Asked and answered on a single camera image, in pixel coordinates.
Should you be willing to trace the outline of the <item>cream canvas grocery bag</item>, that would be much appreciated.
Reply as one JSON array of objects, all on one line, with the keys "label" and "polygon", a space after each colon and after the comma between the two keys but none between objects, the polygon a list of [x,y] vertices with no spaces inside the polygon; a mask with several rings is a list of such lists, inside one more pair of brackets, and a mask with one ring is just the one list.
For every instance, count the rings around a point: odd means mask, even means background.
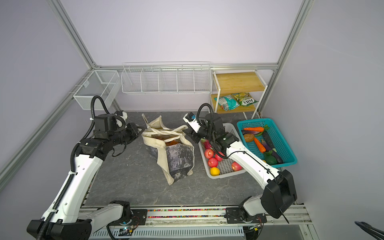
[{"label": "cream canvas grocery bag", "polygon": [[[149,122],[144,114],[143,120],[146,129],[142,133],[144,144],[150,155],[156,159],[168,185],[191,176],[195,166],[195,147],[186,139],[187,125],[181,125],[175,129],[167,128],[161,116]],[[178,140],[181,143],[166,146],[166,142]]]}]

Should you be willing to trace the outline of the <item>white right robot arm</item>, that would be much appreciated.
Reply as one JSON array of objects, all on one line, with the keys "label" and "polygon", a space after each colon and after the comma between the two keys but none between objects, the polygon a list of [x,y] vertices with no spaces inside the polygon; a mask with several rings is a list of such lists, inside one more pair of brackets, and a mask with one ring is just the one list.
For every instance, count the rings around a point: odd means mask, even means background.
[{"label": "white right robot arm", "polygon": [[226,132],[221,117],[214,113],[210,104],[202,104],[197,114],[185,114],[183,120],[189,125],[185,133],[194,142],[208,140],[216,154],[239,164],[263,189],[262,195],[249,197],[239,205],[241,221],[250,222],[260,214],[278,219],[297,200],[293,175],[268,165],[248,150],[238,137]]}]

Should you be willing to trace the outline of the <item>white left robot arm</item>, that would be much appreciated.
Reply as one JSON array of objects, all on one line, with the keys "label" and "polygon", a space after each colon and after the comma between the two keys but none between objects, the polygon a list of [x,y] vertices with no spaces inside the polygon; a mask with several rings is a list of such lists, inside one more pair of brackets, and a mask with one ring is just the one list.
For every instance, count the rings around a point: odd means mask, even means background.
[{"label": "white left robot arm", "polygon": [[106,207],[79,215],[96,173],[116,146],[126,147],[144,128],[126,122],[123,112],[110,113],[100,96],[91,100],[91,125],[70,156],[70,171],[58,195],[38,220],[30,221],[27,233],[37,240],[87,240],[113,222],[126,225],[133,213],[128,201],[112,201]]}]

